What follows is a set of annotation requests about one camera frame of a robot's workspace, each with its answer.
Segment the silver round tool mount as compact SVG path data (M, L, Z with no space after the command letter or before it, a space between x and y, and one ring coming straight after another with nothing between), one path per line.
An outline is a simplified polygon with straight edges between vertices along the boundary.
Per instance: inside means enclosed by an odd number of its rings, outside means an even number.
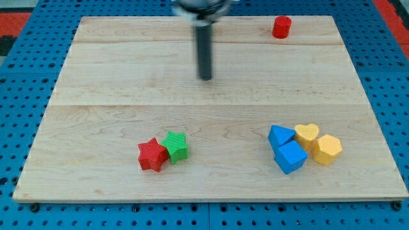
M233 0L174 0L172 11L186 19L192 26L203 27L217 22L226 16Z

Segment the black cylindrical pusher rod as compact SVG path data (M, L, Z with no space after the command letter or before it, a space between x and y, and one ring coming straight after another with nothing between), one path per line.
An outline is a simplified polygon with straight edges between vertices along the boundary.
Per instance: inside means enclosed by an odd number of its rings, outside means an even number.
M196 61L198 76L202 81L212 79L212 25L195 27Z

